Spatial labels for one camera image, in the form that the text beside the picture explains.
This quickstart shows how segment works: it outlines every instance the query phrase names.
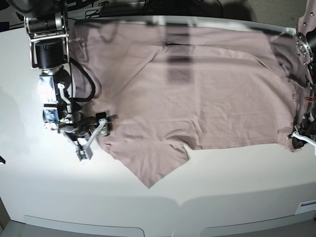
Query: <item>black wire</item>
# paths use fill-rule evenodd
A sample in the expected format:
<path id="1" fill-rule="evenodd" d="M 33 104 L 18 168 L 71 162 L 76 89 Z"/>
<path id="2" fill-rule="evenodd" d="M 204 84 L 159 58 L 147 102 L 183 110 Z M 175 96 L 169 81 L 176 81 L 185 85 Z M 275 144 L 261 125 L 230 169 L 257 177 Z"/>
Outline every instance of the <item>black wire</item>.
<path id="1" fill-rule="evenodd" d="M 75 59 L 70 58 L 70 63 L 73 64 L 78 70 L 84 75 L 84 77 L 88 80 L 91 86 L 91 92 L 90 95 L 87 98 L 73 98 L 73 101 L 75 102 L 89 102 L 90 100 L 93 99 L 95 96 L 95 84 L 89 74 L 83 69 L 81 64 L 77 62 Z"/>
<path id="2" fill-rule="evenodd" d="M 103 2 L 99 3 L 99 6 L 105 7 L 105 6 L 107 6 L 109 3 L 110 3 L 109 1 L 103 1 Z"/>
<path id="3" fill-rule="evenodd" d="M 147 0 L 145 0 L 144 5 L 143 5 L 143 8 L 141 9 L 142 12 L 145 12 L 145 6 L 146 6 L 146 4 L 147 4 Z"/>
<path id="4" fill-rule="evenodd" d="M 0 162 L 1 162 L 2 164 L 5 164 L 5 159 L 3 159 L 1 156 L 0 156 Z"/>
<path id="5" fill-rule="evenodd" d="M 22 25 L 22 24 L 24 24 L 24 22 L 19 23 L 19 24 L 15 24 L 15 25 L 10 25 L 10 27 L 13 27 L 13 26 L 18 26 L 18 25 Z"/>
<path id="6" fill-rule="evenodd" d="M 199 6 L 199 4 L 201 3 L 201 2 L 203 2 L 204 0 L 200 0 L 200 1 L 198 1 L 198 2 L 195 2 L 195 1 L 193 1 L 194 3 L 195 3 L 195 6 L 200 10 L 200 11 L 202 11 L 203 13 L 205 13 L 206 15 L 208 15 L 209 17 L 212 17 L 208 12 L 206 12 L 203 8 L 201 8 L 200 6 Z M 219 3 L 219 5 L 221 6 L 221 16 L 220 16 L 220 18 L 223 18 L 224 17 L 224 8 L 223 8 L 223 5 L 221 4 L 221 2 L 219 1 L 219 0 L 215 0 L 215 1 L 217 1 L 218 3 Z"/>

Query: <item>white plastic part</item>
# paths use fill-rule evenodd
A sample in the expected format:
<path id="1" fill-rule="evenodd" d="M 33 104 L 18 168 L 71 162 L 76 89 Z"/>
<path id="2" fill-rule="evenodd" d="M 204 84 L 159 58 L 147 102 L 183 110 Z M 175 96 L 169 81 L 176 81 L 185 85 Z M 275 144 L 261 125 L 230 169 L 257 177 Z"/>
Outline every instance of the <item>white plastic part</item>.
<path id="1" fill-rule="evenodd" d="M 93 142 L 95 137 L 99 134 L 99 132 L 103 129 L 106 123 L 107 121 L 104 118 L 99 120 L 99 126 L 93 131 L 88 142 L 83 146 L 83 149 L 87 149 L 88 147 L 90 147 L 91 143 Z"/>
<path id="2" fill-rule="evenodd" d="M 27 224 L 24 229 L 25 232 L 34 232 L 36 228 L 31 229 L 30 226 L 37 226 L 43 228 L 49 228 L 53 230 L 60 230 L 68 232 L 64 236 L 72 236 L 72 233 L 77 233 L 78 236 L 81 234 L 101 236 L 113 236 L 113 237 L 144 237 L 144 231 L 140 228 L 134 227 L 114 227 L 114 226 L 98 226 L 98 225 L 84 225 L 77 223 L 69 223 L 62 221 L 53 221 L 33 216 L 24 216 L 24 221 Z"/>
<path id="3" fill-rule="evenodd" d="M 58 83 L 57 86 L 58 86 L 58 89 L 59 89 L 60 97 L 63 99 L 63 101 L 65 101 L 65 102 L 67 103 L 67 112 L 68 112 L 69 114 L 71 114 L 71 112 L 72 112 L 72 110 L 71 110 L 71 102 L 70 102 L 70 100 L 65 96 L 65 92 L 64 92 L 65 85 L 62 84 L 62 83 Z"/>
<path id="4" fill-rule="evenodd" d="M 295 215 L 316 210 L 316 200 L 301 202 Z"/>
<path id="5" fill-rule="evenodd" d="M 316 142 L 315 141 L 313 141 L 312 139 L 310 139 L 308 137 L 300 135 L 297 131 L 292 133 L 292 137 L 296 137 L 297 139 L 305 141 L 305 142 L 311 144 L 312 146 L 314 146 L 315 147 L 315 156 L 316 156 Z"/>

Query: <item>white surface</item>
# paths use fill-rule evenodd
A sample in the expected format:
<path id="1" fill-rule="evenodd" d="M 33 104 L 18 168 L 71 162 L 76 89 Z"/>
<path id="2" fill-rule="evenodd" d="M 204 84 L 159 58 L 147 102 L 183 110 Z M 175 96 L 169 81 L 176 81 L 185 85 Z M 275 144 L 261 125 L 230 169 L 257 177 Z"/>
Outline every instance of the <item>white surface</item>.
<path id="1" fill-rule="evenodd" d="M 99 236 L 111 237 L 143 237 L 144 232 L 139 228 L 124 228 L 124 227 L 111 227 L 111 226 L 96 226 L 96 225 L 83 225 L 69 222 L 52 221 L 32 216 L 24 217 L 25 223 L 28 225 L 39 226 L 54 230 L 75 232 Z"/>
<path id="2" fill-rule="evenodd" d="M 302 214 L 309 211 L 316 211 L 316 200 L 301 202 L 295 215 Z"/>
<path id="3" fill-rule="evenodd" d="M 308 221 L 313 219 L 314 217 L 315 212 L 309 212 L 301 215 L 288 216 L 284 218 L 249 223 L 244 225 L 205 228 L 204 230 L 202 230 L 200 237 L 219 237 L 264 231 Z"/>
<path id="4" fill-rule="evenodd" d="M 80 163 L 62 135 L 44 129 L 24 29 L 0 34 L 0 196 L 12 220 L 138 227 L 147 237 L 198 237 L 204 228 L 294 215 L 316 199 L 313 147 L 277 144 L 190 151 L 151 189 L 92 144 Z"/>

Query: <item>t-shirt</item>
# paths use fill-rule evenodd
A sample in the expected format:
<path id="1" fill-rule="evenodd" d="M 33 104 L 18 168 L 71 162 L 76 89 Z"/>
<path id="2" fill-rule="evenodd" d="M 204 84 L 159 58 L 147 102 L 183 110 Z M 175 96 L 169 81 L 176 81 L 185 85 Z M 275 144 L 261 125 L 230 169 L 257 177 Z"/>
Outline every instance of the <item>t-shirt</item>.
<path id="1" fill-rule="evenodd" d="M 184 145 L 293 150 L 309 74 L 291 36 L 93 20 L 75 24 L 70 49 L 97 87 L 87 116 L 118 117 L 100 147 L 148 188 L 188 161 Z M 86 97 L 87 80 L 74 75 Z"/>

